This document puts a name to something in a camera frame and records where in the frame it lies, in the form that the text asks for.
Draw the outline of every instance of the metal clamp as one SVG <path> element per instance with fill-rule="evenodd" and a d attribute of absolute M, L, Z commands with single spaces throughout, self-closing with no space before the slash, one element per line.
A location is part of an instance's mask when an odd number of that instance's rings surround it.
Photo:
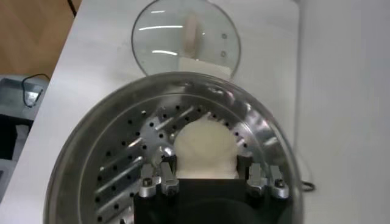
<path fill-rule="evenodd" d="M 141 198 L 151 198 L 156 194 L 156 182 L 153 179 L 153 167 L 144 164 L 141 169 L 141 183 L 139 195 Z"/>
<path fill-rule="evenodd" d="M 247 191 L 250 196 L 259 198 L 264 195 L 268 179 L 262 176 L 260 163 L 253 163 L 249 167 L 249 178 L 246 181 Z"/>
<path fill-rule="evenodd" d="M 179 193 L 179 180 L 173 175 L 169 163 L 163 162 L 161 168 L 161 192 L 167 196 Z"/>
<path fill-rule="evenodd" d="M 271 194 L 278 199 L 287 199 L 289 197 L 289 187 L 283 180 L 283 175 L 279 166 L 270 166 L 271 168 Z"/>

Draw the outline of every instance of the screw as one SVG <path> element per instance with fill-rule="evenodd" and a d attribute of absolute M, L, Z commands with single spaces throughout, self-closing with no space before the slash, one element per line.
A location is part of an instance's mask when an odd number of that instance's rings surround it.
<path fill-rule="evenodd" d="M 275 186 L 278 187 L 278 188 L 283 188 L 283 187 L 285 187 L 285 183 L 283 182 L 282 179 L 276 179 L 275 180 Z"/>
<path fill-rule="evenodd" d="M 153 184 L 153 180 L 150 177 L 144 178 L 142 180 L 142 186 L 149 187 Z"/>

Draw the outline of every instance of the metal bracket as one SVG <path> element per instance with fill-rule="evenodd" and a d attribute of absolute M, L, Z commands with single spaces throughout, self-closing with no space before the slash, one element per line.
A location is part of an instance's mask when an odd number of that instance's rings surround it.
<path fill-rule="evenodd" d="M 139 195 L 141 198 L 151 198 L 156 194 L 156 182 L 153 179 L 153 167 L 144 164 L 141 169 L 141 183 Z"/>
<path fill-rule="evenodd" d="M 271 168 L 271 195 L 278 199 L 287 199 L 289 197 L 289 187 L 283 180 L 283 175 L 279 166 L 270 166 Z"/>
<path fill-rule="evenodd" d="M 249 195 L 259 198 L 264 195 L 268 179 L 262 174 L 260 163 L 253 163 L 249 167 L 249 178 L 246 181 Z"/>
<path fill-rule="evenodd" d="M 240 179 L 245 180 L 247 168 L 252 165 L 253 160 L 254 158 L 252 152 L 248 152 L 248 153 L 241 152 L 237 155 L 237 173 Z"/>
<path fill-rule="evenodd" d="M 179 180 L 173 175 L 169 163 L 163 162 L 161 168 L 161 192 L 167 196 L 179 193 Z"/>

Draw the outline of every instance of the power cord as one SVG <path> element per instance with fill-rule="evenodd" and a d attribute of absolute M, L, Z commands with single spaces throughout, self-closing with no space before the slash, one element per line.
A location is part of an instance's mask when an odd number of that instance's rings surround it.
<path fill-rule="evenodd" d="M 34 105 L 29 105 L 29 104 L 27 104 L 27 102 L 26 102 L 26 88 L 24 87 L 24 82 L 26 82 L 27 79 L 31 79 L 31 78 L 34 78 L 34 77 L 40 76 L 40 75 L 45 76 L 45 77 L 50 81 L 49 76 L 47 76 L 46 74 L 43 74 L 43 73 L 41 73 L 41 74 L 35 74 L 35 75 L 28 76 L 28 77 L 22 79 L 21 85 L 22 85 L 22 90 L 23 90 L 23 103 L 25 104 L 26 107 L 32 108 Z"/>
<path fill-rule="evenodd" d="M 77 12 L 76 12 L 76 8 L 74 7 L 74 4 L 73 4 L 72 0 L 68 0 L 68 5 L 69 5 L 69 7 L 72 10 L 73 17 L 76 17 Z"/>

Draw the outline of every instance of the wooden surface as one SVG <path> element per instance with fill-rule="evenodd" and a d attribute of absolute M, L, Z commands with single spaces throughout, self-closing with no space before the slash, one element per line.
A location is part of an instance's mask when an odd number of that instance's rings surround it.
<path fill-rule="evenodd" d="M 0 74 L 51 77 L 73 19 L 67 0 L 0 0 Z"/>

